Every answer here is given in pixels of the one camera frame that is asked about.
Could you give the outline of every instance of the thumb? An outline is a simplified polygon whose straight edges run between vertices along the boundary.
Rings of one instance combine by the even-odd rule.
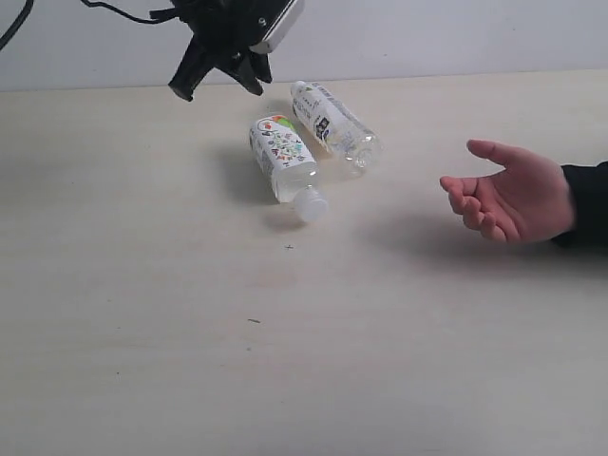
[[[475,157],[490,160],[505,168],[524,160],[530,154],[530,152],[520,147],[493,141],[470,140],[466,143],[466,148]]]

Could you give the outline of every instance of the bottle label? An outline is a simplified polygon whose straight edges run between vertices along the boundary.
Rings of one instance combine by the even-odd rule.
[[[340,120],[347,119],[366,135],[373,132],[364,126],[329,90],[319,83],[302,87],[294,97],[294,113],[316,138],[326,143]]]
[[[250,132],[250,144],[257,162],[269,179],[274,172],[314,162],[313,155],[285,116],[272,116],[257,121]]]

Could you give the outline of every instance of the water bottle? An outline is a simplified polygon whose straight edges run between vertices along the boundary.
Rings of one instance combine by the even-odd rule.
[[[292,85],[294,114],[332,155],[360,176],[378,160],[382,144],[327,88],[299,81]]]
[[[318,185],[318,165],[285,116],[260,119],[250,130],[250,145],[279,202],[292,202],[304,222],[321,218],[329,205]]]

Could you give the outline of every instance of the bottle cap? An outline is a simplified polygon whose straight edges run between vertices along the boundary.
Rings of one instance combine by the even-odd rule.
[[[295,213],[305,223],[312,223],[323,217],[330,209],[325,197],[314,187],[307,187],[295,195]]]
[[[295,95],[297,95],[297,92],[302,88],[307,86],[307,84],[304,81],[297,81],[295,83],[292,84],[292,97],[295,98]]]

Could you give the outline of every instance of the hand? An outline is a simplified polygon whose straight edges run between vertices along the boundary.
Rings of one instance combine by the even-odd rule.
[[[488,141],[469,141],[480,159],[504,167],[492,176],[441,178],[455,214],[484,238],[538,242],[571,231],[576,211],[561,167],[529,150]]]

